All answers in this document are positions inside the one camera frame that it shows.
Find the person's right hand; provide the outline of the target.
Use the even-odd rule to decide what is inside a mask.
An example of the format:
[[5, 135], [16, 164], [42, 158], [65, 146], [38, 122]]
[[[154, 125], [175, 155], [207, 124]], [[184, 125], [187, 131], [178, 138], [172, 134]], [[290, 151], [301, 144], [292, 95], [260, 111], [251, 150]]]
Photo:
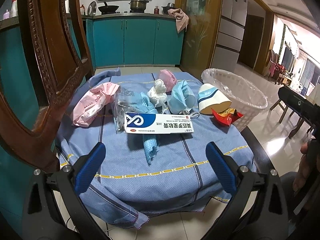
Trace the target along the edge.
[[297, 192], [305, 185], [306, 179], [308, 178], [310, 173], [310, 167], [309, 167], [309, 163], [306, 156], [308, 152], [307, 142], [301, 146], [300, 151], [302, 153], [302, 157], [299, 163], [299, 169], [298, 169], [297, 175], [293, 182], [294, 192]]

